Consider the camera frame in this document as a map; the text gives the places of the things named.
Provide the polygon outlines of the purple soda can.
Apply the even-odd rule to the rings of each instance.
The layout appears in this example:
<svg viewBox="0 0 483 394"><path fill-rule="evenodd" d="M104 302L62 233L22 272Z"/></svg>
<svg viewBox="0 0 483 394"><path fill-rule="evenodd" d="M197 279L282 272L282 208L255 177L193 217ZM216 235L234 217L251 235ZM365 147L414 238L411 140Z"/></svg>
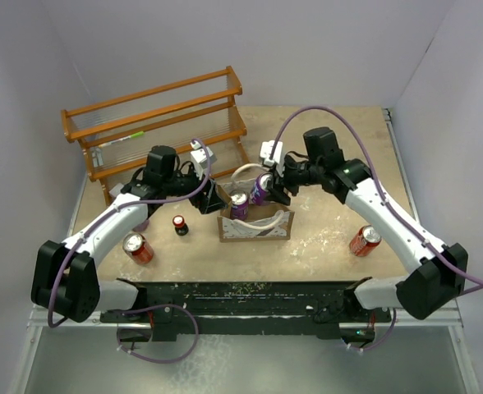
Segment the purple soda can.
<svg viewBox="0 0 483 394"><path fill-rule="evenodd" d="M272 181L273 176L270 173L262 173L256 177L255 182L250 192L251 203L258 206L265 206L269 204L266 199L269 193L268 183Z"/></svg>
<svg viewBox="0 0 483 394"><path fill-rule="evenodd" d="M136 227L136 230L137 231L145 231L148 228L149 224L150 224L150 221L145 220L144 222L142 222L140 225L138 225Z"/></svg>
<svg viewBox="0 0 483 394"><path fill-rule="evenodd" d="M232 205L230 218L245 221L249 213L249 196L244 190L233 190L230 194Z"/></svg>

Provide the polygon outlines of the canvas bag with rope handles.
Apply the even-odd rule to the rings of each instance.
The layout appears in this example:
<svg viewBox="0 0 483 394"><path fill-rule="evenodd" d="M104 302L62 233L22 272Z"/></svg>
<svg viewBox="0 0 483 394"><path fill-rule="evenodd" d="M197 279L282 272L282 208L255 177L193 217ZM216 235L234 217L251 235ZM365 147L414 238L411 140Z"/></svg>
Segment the canvas bag with rope handles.
<svg viewBox="0 0 483 394"><path fill-rule="evenodd" d="M219 186L228 195L233 190L244 190L250 200L255 179L262 173L267 173L263 166L255 163L244 164L235 170L229 182ZM287 241L291 238L295 213L289 208L278 203L258 206L250 200L248 218L241 221L230 218L231 205L232 202L217 216L220 241Z"/></svg>

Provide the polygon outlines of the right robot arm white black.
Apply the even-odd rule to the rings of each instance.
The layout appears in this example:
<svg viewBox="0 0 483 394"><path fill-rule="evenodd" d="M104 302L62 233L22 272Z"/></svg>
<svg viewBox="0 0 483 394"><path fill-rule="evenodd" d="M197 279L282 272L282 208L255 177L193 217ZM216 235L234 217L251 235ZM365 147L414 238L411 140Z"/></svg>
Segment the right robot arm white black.
<svg viewBox="0 0 483 394"><path fill-rule="evenodd" d="M377 308L402 308L423 320L462 293L468 253L460 244L447 245L417 223L375 184L366 164L345 159L328 127L307 131L303 139L307 154L300 162L283 152L282 142L261 145L260 161L272 177L267 199L289 205L300 187L321 186L370 224L407 272L356 282L343 303L351 320L362 321Z"/></svg>

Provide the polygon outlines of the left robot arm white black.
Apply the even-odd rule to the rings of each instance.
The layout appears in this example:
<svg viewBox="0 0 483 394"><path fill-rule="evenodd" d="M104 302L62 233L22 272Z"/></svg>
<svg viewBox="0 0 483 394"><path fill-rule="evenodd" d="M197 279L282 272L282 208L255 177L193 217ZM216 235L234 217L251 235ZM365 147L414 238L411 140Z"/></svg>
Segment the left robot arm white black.
<svg viewBox="0 0 483 394"><path fill-rule="evenodd" d="M130 322L142 320L148 303L138 285L100 280L97 268L115 245L165 204L187 200L202 214L227 207L211 176L214 153L199 139L191 147L191 166L181 172L174 148L154 146L146 164L95 220L64 241L44 242L37 252L31 301L49 316L60 314L77 323L108 310L119 310Z"/></svg>

